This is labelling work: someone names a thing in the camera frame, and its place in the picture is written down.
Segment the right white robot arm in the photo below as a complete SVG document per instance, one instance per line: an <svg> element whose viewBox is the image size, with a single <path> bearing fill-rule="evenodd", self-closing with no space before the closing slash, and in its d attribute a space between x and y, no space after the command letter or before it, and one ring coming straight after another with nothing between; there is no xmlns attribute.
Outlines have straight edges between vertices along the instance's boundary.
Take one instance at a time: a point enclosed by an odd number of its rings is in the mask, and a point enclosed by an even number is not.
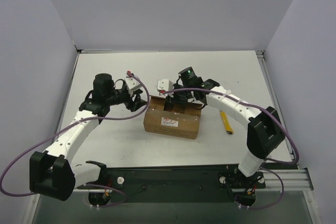
<svg viewBox="0 0 336 224"><path fill-rule="evenodd" d="M260 108L231 94L213 79L203 80L192 67L178 73L178 82L169 79L158 81L157 90L167 102L186 105L199 101L216 108L235 119L247 130L247 154L238 165L245 176L254 175L269 154L285 139L278 112L271 106Z"/></svg>

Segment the brown cardboard express box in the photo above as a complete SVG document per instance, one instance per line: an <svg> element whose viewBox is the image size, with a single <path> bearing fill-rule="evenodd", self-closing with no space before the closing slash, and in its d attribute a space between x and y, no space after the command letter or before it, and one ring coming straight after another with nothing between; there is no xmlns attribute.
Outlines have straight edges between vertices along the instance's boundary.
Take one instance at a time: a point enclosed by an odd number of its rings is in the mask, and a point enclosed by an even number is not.
<svg viewBox="0 0 336 224"><path fill-rule="evenodd" d="M164 111L165 99L151 96L149 107L144 116L146 132L175 136L194 140L198 136L202 105L174 103L172 112Z"/></svg>

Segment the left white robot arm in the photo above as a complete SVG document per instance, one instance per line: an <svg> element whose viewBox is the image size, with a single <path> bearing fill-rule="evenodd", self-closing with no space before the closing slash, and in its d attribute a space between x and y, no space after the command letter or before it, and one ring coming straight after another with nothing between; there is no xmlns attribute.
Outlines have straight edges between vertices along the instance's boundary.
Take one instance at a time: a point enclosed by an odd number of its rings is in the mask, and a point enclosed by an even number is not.
<svg viewBox="0 0 336 224"><path fill-rule="evenodd" d="M110 74L97 74L90 90L68 127L43 152L34 152L29 160L29 189L33 193L65 201L73 190L92 184L96 188L108 184L107 167L96 161L73 166L80 146L107 116L110 108L124 104L131 112L145 111L148 102L141 98L148 92L138 77L128 72L117 89Z"/></svg>

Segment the yellow utility knife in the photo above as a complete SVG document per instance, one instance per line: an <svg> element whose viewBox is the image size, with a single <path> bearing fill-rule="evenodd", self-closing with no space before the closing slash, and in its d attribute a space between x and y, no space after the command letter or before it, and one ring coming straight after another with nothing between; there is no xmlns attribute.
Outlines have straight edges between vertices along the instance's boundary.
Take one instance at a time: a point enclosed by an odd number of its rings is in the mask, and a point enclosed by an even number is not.
<svg viewBox="0 0 336 224"><path fill-rule="evenodd" d="M229 121L228 121L226 113L223 112L223 111L221 111L220 115L221 115L221 118L222 118L222 121L223 121L226 133L229 134L229 135L234 134L234 131L233 131L233 129L231 128L231 126L229 124Z"/></svg>

